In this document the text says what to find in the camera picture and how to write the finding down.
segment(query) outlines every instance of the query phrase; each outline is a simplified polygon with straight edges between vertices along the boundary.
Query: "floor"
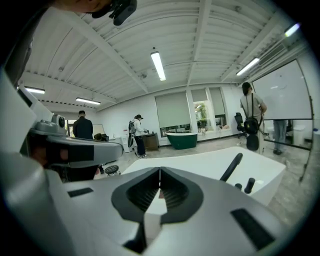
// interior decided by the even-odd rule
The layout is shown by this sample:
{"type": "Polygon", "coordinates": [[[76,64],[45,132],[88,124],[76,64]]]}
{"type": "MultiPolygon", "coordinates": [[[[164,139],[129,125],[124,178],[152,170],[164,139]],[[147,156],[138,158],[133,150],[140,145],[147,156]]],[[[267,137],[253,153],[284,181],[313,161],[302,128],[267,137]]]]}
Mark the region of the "floor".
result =
{"type": "MultiPolygon", "coordinates": [[[[211,140],[198,143],[195,148],[175,150],[171,146],[161,147],[159,151],[148,151],[147,158],[166,158],[176,156],[186,156],[204,152],[221,150],[229,147],[246,147],[244,137],[230,137],[226,139],[211,140]]],[[[281,184],[269,203],[268,207],[273,211],[280,220],[289,227],[294,226],[299,220],[303,219],[308,212],[311,202],[318,193],[320,184],[320,151],[313,151],[306,173],[302,182],[299,178],[304,172],[304,165],[307,163],[309,151],[286,146],[282,155],[273,154],[274,144],[264,142],[263,155],[286,165],[285,174],[281,184]]],[[[139,158],[134,152],[124,153],[123,156],[112,163],[105,165],[118,165],[119,171],[123,173],[130,165],[139,158]]],[[[105,178],[106,174],[98,174],[95,179],[105,178]]]]}

